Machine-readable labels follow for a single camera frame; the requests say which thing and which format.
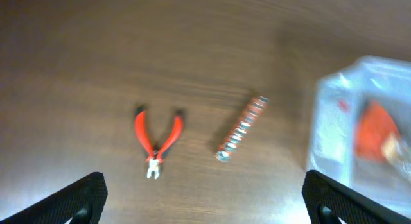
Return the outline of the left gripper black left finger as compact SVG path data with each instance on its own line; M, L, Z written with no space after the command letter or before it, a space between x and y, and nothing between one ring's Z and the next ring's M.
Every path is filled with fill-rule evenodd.
M103 173L93 172L1 224L98 224L108 197Z

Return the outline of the orange scraper wooden handle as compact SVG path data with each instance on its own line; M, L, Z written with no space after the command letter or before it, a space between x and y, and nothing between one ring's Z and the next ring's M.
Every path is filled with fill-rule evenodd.
M371 101L357 122L354 152L366 160L393 164L400 159L401 138L390 114L377 101Z

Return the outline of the red handled pliers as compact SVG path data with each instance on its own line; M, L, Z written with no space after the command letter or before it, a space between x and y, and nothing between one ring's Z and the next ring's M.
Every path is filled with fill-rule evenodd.
M150 135L146 105L140 105L134 110L134 133L144 150L147 163L147 179L157 180L160 177L162 164L172 146L180 139L185 123L184 111L176 110L171 119L170 133L165 139L156 141Z

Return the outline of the clear plastic container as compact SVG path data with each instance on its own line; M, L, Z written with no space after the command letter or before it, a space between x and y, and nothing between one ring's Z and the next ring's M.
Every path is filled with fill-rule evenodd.
M307 168L410 217L410 182L388 163L355 152L356 126L378 102L410 143L410 62L364 56L317 84Z

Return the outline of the orange socket rail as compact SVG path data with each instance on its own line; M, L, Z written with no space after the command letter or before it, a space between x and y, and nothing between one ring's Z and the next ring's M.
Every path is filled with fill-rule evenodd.
M267 97L261 95L251 97L239 114L235 125L219 145L216 152L216 158L219 161L227 162L231 158L267 105Z

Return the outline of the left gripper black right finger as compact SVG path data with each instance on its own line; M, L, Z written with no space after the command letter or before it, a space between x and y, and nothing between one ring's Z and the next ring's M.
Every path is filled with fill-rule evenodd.
M302 196L313 224L410 224L410 218L316 170L306 172Z

